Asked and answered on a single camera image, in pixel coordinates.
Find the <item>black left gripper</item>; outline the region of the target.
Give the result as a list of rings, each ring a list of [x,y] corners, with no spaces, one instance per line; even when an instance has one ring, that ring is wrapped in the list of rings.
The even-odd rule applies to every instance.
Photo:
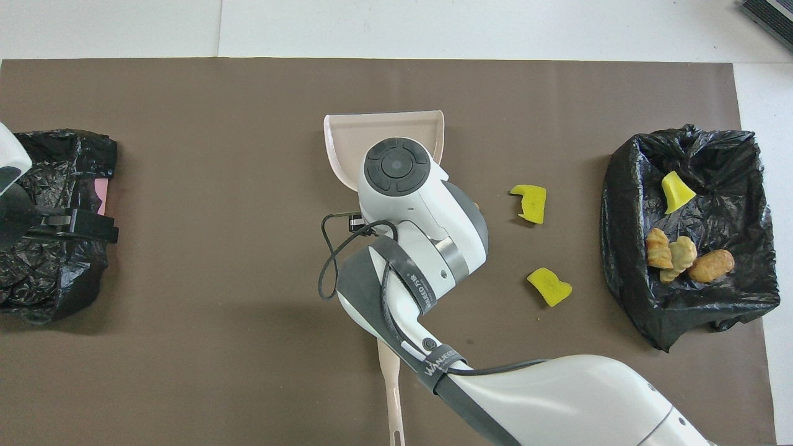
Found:
[[[13,246],[39,224],[71,227],[71,237],[76,239],[117,243],[119,228],[114,218],[79,212],[79,209],[37,210],[25,189],[13,183],[1,198],[1,248]]]

